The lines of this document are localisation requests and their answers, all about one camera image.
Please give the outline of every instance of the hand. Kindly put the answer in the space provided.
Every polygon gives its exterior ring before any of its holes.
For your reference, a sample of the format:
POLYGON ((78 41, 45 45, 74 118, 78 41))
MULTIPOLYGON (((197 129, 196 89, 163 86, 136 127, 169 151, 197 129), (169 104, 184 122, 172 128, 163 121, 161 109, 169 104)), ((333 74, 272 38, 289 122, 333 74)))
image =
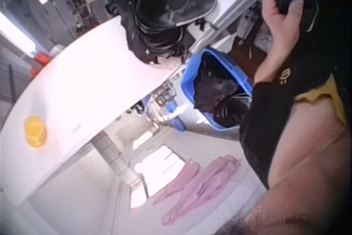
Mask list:
POLYGON ((303 13, 303 0, 293 0, 288 14, 279 12, 276 0, 262 0, 262 15, 273 35, 271 52, 285 57, 290 55, 299 39, 299 24, 303 13))

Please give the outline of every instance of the yellow logo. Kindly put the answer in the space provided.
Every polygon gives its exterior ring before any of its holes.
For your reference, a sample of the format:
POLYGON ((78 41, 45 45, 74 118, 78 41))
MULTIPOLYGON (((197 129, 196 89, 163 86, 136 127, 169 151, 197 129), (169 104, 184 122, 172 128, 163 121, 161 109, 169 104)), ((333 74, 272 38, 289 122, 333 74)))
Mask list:
POLYGON ((287 79, 290 77, 290 75, 291 75, 290 68, 283 70, 281 77, 280 77, 280 84, 285 85, 287 83, 287 79))

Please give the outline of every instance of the blue bin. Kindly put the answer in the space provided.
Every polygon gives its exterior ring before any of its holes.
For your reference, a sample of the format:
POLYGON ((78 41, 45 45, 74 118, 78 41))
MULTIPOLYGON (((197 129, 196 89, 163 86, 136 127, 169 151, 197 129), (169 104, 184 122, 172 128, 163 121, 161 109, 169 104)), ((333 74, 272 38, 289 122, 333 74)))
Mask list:
MULTIPOLYGON (((231 73, 231 75, 238 82, 238 84, 243 88, 243 90, 249 96, 252 96, 253 83, 251 79, 242 71, 242 69, 239 68, 235 64, 235 62, 233 62, 233 60, 231 60, 228 57, 226 53, 219 52, 213 48, 205 48, 202 52, 196 53, 190 58, 190 62, 187 65, 186 71, 181 81, 182 92, 185 94, 187 99, 193 105, 194 105, 194 94, 195 94, 194 80, 198 76, 198 70, 202 61, 202 56, 206 52, 212 54, 214 58, 217 59, 225 67, 225 69, 231 73)), ((211 113, 202 113, 202 114, 209 121, 209 124, 214 129, 219 130, 221 132, 239 127, 239 125, 237 125, 231 128, 225 128, 214 121, 213 114, 211 113)))

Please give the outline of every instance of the yellow fabric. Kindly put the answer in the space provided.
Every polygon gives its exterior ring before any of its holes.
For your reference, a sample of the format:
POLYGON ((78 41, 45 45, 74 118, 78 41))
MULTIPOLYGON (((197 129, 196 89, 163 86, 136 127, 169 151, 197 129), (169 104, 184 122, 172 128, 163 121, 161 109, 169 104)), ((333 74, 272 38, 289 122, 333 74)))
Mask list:
POLYGON ((300 94, 296 96, 295 100, 307 100, 308 102, 315 102, 319 97, 327 95, 330 96, 335 107, 335 114, 336 117, 345 125, 347 126, 347 119, 344 106, 342 104, 342 100, 340 95, 337 91, 337 86, 335 83, 335 78, 333 74, 330 75, 329 79, 325 82, 325 84, 311 89, 306 93, 300 94))

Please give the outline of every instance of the red object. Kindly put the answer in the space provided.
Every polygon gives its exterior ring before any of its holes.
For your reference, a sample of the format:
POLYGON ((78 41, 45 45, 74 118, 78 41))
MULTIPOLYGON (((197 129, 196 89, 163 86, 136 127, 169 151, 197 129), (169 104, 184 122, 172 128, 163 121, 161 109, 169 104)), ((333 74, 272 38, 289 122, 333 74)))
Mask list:
POLYGON ((40 52, 36 57, 36 61, 39 62, 42 66, 46 66, 51 61, 51 57, 45 53, 40 52))
POLYGON ((40 72, 39 69, 37 69, 37 68, 35 68, 35 67, 32 67, 32 69, 31 69, 32 78, 36 77, 39 72, 40 72))

